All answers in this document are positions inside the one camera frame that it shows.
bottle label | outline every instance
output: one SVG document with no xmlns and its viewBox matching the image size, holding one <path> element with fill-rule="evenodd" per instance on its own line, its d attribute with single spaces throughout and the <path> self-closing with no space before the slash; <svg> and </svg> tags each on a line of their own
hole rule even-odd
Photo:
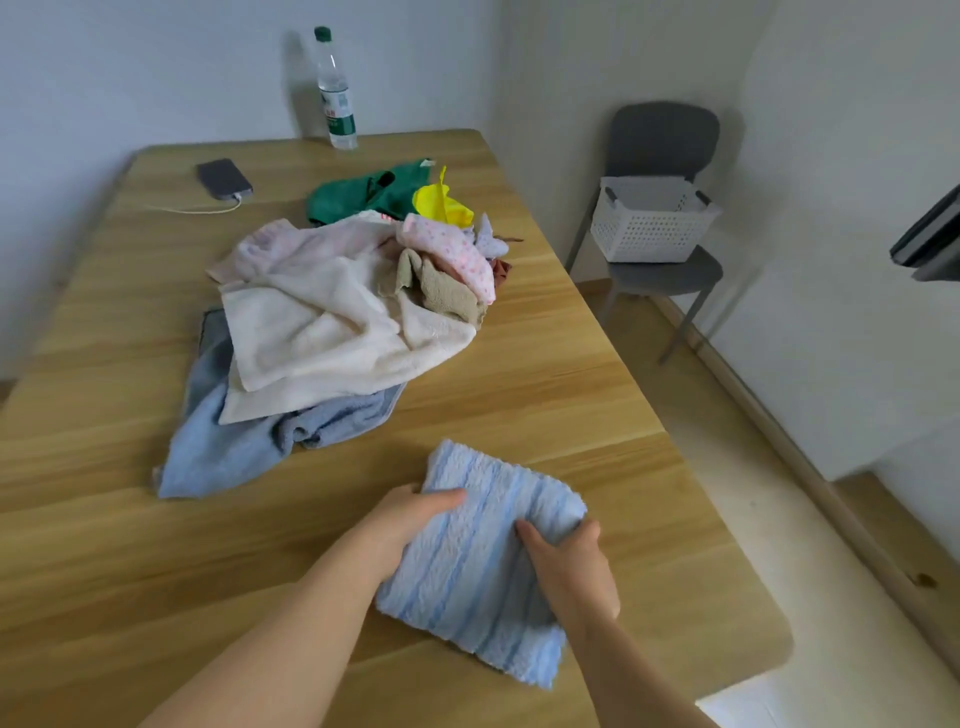
<svg viewBox="0 0 960 728">
<path fill-rule="evenodd" d="M 324 97 L 324 115 L 326 116 L 326 125 L 331 134 L 336 136 L 350 136 L 356 133 L 356 126 L 353 124 L 353 104 L 350 102 L 350 91 L 323 91 Z"/>
</svg>

chair leg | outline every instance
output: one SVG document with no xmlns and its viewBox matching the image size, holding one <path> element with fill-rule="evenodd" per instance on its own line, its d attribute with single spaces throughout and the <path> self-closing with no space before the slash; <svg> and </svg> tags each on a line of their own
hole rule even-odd
<svg viewBox="0 0 960 728">
<path fill-rule="evenodd" d="M 590 229 L 590 221 L 593 219 L 593 210 L 597 207 L 597 200 L 600 199 L 600 188 L 597 187 L 597 191 L 593 193 L 593 197 L 590 198 L 590 203 L 587 205 L 587 211 L 584 212 L 584 219 L 580 221 L 580 229 L 577 230 L 577 236 L 573 238 L 573 247 L 570 248 L 570 252 L 566 254 L 566 263 L 564 267 L 569 273 L 573 270 L 573 264 L 577 262 L 577 254 L 580 252 L 581 246 L 584 244 L 584 237 L 587 235 L 587 231 Z"/>
<path fill-rule="evenodd" d="M 665 364 L 666 360 L 670 358 L 670 354 L 677 348 L 677 346 L 684 340 L 684 335 L 686 334 L 686 328 L 693 321 L 693 317 L 697 315 L 697 312 L 700 311 L 700 308 L 703 306 L 704 301 L 707 300 L 707 296 L 710 295 L 710 292 L 713 290 L 713 286 L 704 288 L 700 292 L 700 295 L 697 296 L 696 301 L 693 302 L 693 305 L 687 310 L 684 319 L 680 322 L 680 325 L 677 327 L 677 330 L 673 332 L 673 338 L 670 339 L 670 344 L 667 346 L 666 351 L 660 355 L 660 358 L 657 360 L 658 364 Z"/>
<path fill-rule="evenodd" d="M 600 308 L 600 313 L 597 314 L 597 321 L 600 322 L 601 328 L 607 323 L 607 318 L 610 316 L 610 312 L 613 309 L 613 302 L 616 301 L 617 293 L 619 293 L 619 291 L 616 289 L 616 283 L 611 281 L 610 292 L 607 294 L 606 300 L 603 301 L 603 306 Z"/>
</svg>

plastic water bottle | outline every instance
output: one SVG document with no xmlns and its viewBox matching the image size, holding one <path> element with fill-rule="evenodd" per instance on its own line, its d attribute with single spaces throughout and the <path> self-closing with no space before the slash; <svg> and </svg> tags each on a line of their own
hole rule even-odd
<svg viewBox="0 0 960 728">
<path fill-rule="evenodd" d="M 337 60 L 333 49 L 333 34 L 325 25 L 313 29 L 313 36 L 320 43 L 317 60 L 317 85 L 324 97 L 324 116 L 330 130 L 330 144 L 336 149 L 356 149 L 357 129 L 353 123 L 353 103 L 343 65 Z"/>
</svg>

floor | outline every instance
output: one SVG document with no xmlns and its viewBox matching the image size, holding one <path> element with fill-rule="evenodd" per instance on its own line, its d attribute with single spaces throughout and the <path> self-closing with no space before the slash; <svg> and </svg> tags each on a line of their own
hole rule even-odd
<svg viewBox="0 0 960 728">
<path fill-rule="evenodd" d="M 784 667 L 701 707 L 723 728 L 960 726 L 960 683 L 700 360 L 657 366 L 660 313 L 621 296 L 606 329 L 793 629 Z"/>
</svg>

finger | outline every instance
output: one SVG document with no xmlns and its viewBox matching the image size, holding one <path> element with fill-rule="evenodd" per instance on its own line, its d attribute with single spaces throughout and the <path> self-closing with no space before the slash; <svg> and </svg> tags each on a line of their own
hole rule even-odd
<svg viewBox="0 0 960 728">
<path fill-rule="evenodd" d="M 550 544 L 543 540 L 537 527 L 525 519 L 516 521 L 516 533 L 531 553 L 540 553 L 550 548 Z"/>
<path fill-rule="evenodd" d="M 431 491 L 421 493 L 416 498 L 417 509 L 426 519 L 431 519 L 441 513 L 452 511 L 467 498 L 464 488 L 451 488 L 445 491 Z"/>
<path fill-rule="evenodd" d="M 600 521 L 597 519 L 583 519 L 573 532 L 573 535 L 584 541 L 596 543 L 600 540 Z"/>
</svg>

